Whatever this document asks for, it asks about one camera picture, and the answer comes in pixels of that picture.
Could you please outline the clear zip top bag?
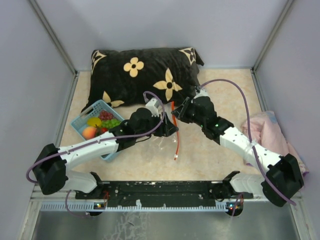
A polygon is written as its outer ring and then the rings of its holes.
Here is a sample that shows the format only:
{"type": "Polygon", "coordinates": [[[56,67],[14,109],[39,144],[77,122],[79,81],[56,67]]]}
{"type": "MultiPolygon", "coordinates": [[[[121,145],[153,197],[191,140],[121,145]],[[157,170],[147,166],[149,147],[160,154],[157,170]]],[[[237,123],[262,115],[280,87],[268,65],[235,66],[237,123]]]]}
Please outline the clear zip top bag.
{"type": "MultiPolygon", "coordinates": [[[[164,105],[165,112],[168,116],[168,121],[172,123],[175,127],[178,127],[177,118],[172,115],[172,111],[175,109],[175,102],[170,102],[164,105]]],[[[154,155],[160,154],[165,159],[170,159],[173,161],[178,160],[179,150],[181,145],[180,132],[177,131],[172,135],[165,137],[153,136],[151,139],[152,142],[152,151],[154,155]]]]}

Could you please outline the orange peach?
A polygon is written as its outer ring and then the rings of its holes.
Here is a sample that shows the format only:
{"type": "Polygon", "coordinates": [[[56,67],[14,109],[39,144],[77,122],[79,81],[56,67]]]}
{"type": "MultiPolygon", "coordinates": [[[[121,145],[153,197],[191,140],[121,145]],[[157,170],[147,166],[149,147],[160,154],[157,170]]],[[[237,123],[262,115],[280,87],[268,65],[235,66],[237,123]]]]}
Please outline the orange peach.
{"type": "Polygon", "coordinates": [[[97,128],[88,126],[82,131],[82,136],[85,140],[93,139],[96,136],[97,128]]]}

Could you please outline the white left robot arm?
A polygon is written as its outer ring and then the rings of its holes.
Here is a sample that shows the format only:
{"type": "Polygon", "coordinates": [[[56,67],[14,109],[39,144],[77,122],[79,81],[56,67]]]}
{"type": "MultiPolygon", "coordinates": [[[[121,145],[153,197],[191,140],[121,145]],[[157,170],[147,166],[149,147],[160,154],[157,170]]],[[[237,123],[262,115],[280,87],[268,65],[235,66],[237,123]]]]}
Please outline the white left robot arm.
{"type": "Polygon", "coordinates": [[[60,190],[82,192],[97,199],[103,195],[104,186],[95,172],[83,173],[73,169],[93,158],[112,155],[134,146],[145,136],[169,137],[178,131],[166,112],[154,115],[147,108],[139,108],[130,119],[105,133],[84,142],[57,148],[46,145],[34,164],[27,170],[29,182],[37,183],[44,195],[60,190]]]}

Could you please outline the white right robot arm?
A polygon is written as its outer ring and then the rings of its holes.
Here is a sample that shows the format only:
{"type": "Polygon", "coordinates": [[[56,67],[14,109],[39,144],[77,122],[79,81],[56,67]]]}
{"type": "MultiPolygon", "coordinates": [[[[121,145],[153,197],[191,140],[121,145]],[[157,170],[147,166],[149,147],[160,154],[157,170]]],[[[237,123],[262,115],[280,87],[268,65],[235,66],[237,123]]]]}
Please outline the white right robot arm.
{"type": "Polygon", "coordinates": [[[208,96],[186,98],[172,114],[181,122],[200,126],[208,139],[234,151],[257,168],[263,177],[262,193],[275,206],[291,204],[291,198],[304,186],[298,161],[293,155],[280,155],[250,140],[230,121],[217,115],[208,96]]]}

